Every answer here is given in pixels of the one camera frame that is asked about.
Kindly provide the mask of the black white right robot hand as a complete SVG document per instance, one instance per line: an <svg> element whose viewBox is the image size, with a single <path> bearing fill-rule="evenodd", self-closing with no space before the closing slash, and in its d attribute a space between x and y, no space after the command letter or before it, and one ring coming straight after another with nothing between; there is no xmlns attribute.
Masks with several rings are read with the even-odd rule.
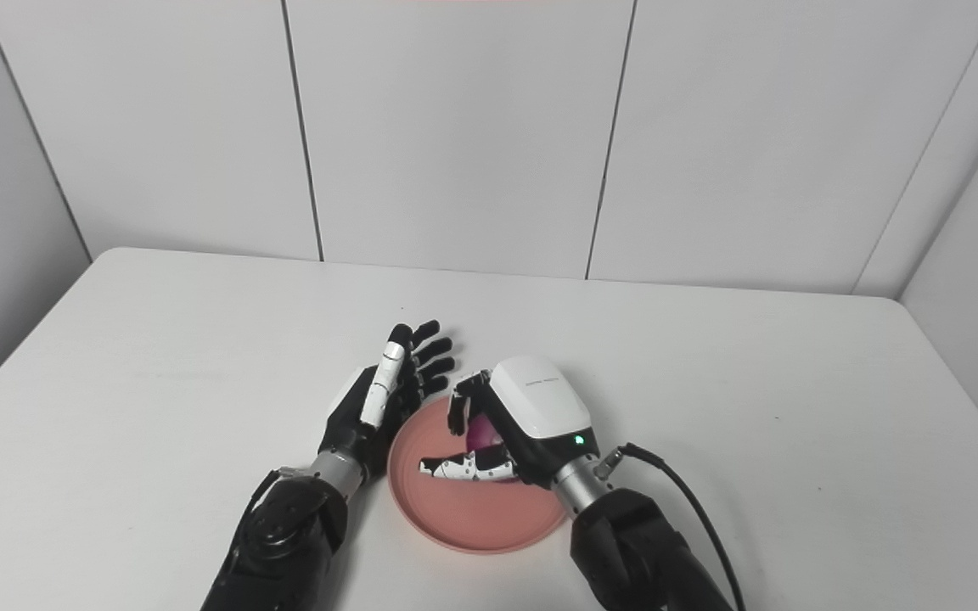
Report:
<svg viewBox="0 0 978 611"><path fill-rule="evenodd" d="M567 468L600 456L589 410L547 357L509 357L459 380L447 403L447 428L467 439L477 420L492 427L496 442L423 457L419 472L459 482L519 480L552 490Z"/></svg>

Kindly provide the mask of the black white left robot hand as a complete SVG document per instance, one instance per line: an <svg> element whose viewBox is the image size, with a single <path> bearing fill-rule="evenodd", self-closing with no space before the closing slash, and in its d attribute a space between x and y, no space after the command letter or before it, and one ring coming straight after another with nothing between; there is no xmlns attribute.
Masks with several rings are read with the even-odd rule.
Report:
<svg viewBox="0 0 978 611"><path fill-rule="evenodd" d="M424 400L449 387L457 367L453 341L437 320L418 328L397 324L373 365L361 368L327 418L319 455L341 455L357 465L362 482L384 474L401 426Z"/></svg>

